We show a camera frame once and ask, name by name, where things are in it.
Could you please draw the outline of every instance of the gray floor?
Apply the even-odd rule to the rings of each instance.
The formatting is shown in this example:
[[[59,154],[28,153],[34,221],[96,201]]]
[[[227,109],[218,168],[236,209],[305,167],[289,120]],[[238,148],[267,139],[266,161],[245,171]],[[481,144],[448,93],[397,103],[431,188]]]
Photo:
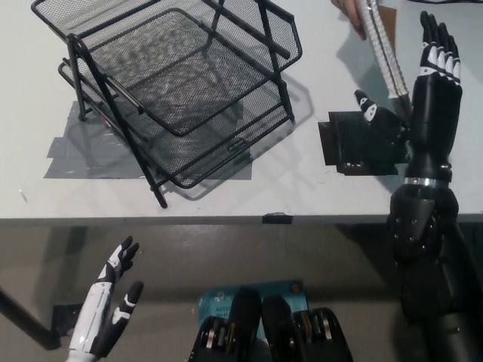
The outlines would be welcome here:
[[[287,278],[304,279],[312,307],[335,310],[355,361],[426,360],[418,331],[406,325],[394,299],[397,274],[383,240],[374,235],[356,243],[329,225],[0,229],[0,285],[49,324],[52,305],[82,302],[129,234],[141,252],[117,297],[136,279],[146,289],[107,360],[186,361],[199,294]],[[42,351],[3,317],[0,335],[2,362],[66,358],[68,339],[58,351]]]

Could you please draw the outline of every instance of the robot forearm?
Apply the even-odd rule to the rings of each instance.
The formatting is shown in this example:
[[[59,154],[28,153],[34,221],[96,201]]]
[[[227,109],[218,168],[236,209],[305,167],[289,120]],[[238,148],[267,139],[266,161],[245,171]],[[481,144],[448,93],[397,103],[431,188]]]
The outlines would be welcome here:
[[[481,287],[457,214],[450,189],[405,184],[388,219],[403,311],[438,362],[483,360]]]

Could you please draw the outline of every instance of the white robotic hand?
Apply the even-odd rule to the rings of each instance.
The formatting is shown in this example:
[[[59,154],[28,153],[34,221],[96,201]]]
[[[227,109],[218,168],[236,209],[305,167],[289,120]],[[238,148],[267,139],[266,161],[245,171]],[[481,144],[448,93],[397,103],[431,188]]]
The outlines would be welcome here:
[[[131,286],[112,317],[106,315],[115,283],[133,266],[139,244],[132,242],[130,236],[117,247],[92,284],[75,325],[67,362],[91,362],[106,357],[128,324],[143,291],[140,281]]]

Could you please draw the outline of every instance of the human hand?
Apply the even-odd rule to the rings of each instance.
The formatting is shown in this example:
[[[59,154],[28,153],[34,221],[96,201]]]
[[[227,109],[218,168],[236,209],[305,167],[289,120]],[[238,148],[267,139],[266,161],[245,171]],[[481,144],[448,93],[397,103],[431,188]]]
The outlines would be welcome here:
[[[332,4],[339,8],[351,22],[352,26],[362,40],[366,39],[361,15],[357,8],[357,0],[331,0]]]

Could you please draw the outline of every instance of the cardboard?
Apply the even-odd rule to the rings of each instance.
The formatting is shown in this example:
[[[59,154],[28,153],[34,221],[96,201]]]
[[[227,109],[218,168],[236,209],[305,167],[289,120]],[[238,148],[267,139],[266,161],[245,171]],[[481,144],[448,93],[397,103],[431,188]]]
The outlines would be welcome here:
[[[380,17],[386,28],[387,36],[391,42],[392,48],[395,49],[395,22],[397,10],[386,6],[379,6]]]

